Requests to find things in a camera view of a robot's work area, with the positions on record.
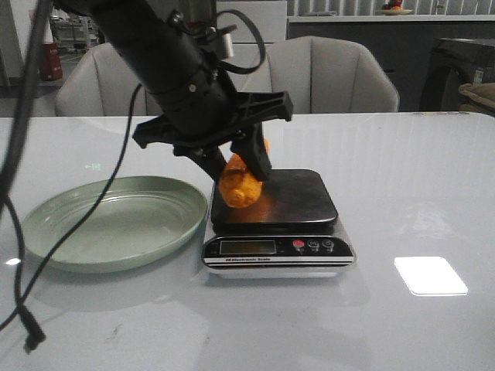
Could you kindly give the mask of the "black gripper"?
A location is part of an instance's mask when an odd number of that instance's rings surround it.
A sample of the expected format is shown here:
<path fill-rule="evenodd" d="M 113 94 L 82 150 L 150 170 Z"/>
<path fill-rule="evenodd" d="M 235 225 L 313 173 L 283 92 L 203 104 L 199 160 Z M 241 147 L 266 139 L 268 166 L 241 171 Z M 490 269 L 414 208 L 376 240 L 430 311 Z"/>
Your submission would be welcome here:
<path fill-rule="evenodd" d="M 288 93 L 241 93 L 229 77 L 160 77 L 142 82 L 162 115 L 136 127 L 133 139 L 141 148 L 166 143 L 188 151 L 189 159 L 218 182 L 227 163 L 217 146 L 230 141 L 231 151 L 253 176 L 268 180 L 271 162 L 262 123 L 292 118 Z"/>

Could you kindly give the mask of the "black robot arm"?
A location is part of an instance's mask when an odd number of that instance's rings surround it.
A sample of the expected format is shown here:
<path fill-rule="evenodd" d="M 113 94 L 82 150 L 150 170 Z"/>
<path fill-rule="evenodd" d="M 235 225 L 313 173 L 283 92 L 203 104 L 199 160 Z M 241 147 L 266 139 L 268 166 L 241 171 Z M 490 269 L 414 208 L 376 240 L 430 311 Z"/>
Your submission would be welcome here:
<path fill-rule="evenodd" d="M 257 180 L 268 179 L 271 163 L 262 124 L 291 119 L 288 93 L 237 91 L 228 65 L 200 47 L 177 11 L 161 20 L 145 1 L 57 4 L 96 22 L 162 110 L 136 127 L 133 138 L 141 148 L 171 144 L 174 155 L 186 156 L 218 181 L 226 165 L 219 147 L 230 142 Z"/>

